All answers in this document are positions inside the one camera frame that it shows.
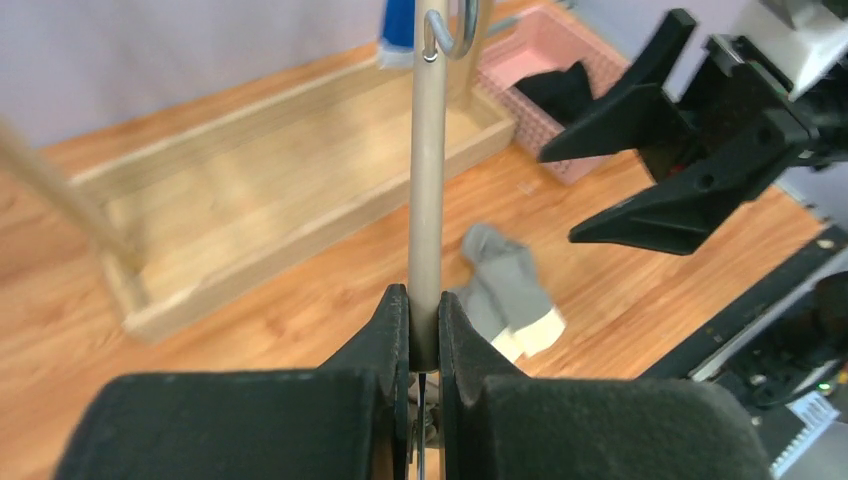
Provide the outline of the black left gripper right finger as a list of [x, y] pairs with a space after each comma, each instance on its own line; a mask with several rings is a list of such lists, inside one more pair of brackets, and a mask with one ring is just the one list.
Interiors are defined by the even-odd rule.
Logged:
[[674, 379], [537, 378], [438, 310], [445, 479], [767, 479], [747, 412], [724, 388]]

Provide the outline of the beige clip hanger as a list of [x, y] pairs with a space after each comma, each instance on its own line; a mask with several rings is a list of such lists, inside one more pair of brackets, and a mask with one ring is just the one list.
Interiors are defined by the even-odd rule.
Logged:
[[447, 65], [473, 49], [485, 9], [479, 1], [460, 1], [454, 29], [447, 15], [446, 1], [415, 3], [407, 291], [410, 369], [418, 388], [413, 447], [417, 479], [426, 477], [427, 374], [439, 366]]

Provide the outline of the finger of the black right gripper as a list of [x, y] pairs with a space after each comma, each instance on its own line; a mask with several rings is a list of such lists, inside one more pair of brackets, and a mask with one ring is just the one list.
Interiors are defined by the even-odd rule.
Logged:
[[619, 80], [544, 145], [538, 160], [553, 163], [690, 141], [694, 129], [664, 86], [696, 26], [686, 10], [667, 11]]
[[789, 111], [765, 110], [706, 158], [573, 227], [569, 241], [690, 255], [818, 139]]

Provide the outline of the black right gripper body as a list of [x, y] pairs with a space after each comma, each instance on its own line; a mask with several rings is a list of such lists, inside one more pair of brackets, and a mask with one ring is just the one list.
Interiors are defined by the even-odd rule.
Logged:
[[815, 171], [847, 160], [847, 56], [826, 69], [812, 87], [795, 100], [792, 81], [744, 36], [713, 35], [706, 57], [680, 100], [676, 111], [691, 131], [654, 131], [639, 149], [647, 171], [661, 182], [707, 158], [764, 111], [787, 111], [818, 132], [817, 143], [798, 166]]

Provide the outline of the black underwear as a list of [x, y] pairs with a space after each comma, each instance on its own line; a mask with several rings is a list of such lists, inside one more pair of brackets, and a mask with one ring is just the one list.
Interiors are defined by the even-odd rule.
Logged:
[[557, 123], [568, 126], [594, 102], [588, 72], [582, 61], [567, 70], [529, 75], [514, 87]]

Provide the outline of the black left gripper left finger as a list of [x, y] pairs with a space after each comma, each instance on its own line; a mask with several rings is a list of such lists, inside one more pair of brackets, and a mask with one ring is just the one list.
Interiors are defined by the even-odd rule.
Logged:
[[393, 284], [313, 369], [154, 372], [108, 382], [58, 479], [404, 479], [409, 302]]

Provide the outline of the grey underwear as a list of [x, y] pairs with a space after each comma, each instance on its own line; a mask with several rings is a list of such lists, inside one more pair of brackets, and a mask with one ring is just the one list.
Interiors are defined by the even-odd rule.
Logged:
[[512, 363], [555, 344], [566, 320], [540, 284], [526, 245], [478, 223], [463, 237], [461, 253], [473, 273], [451, 292], [484, 340]]

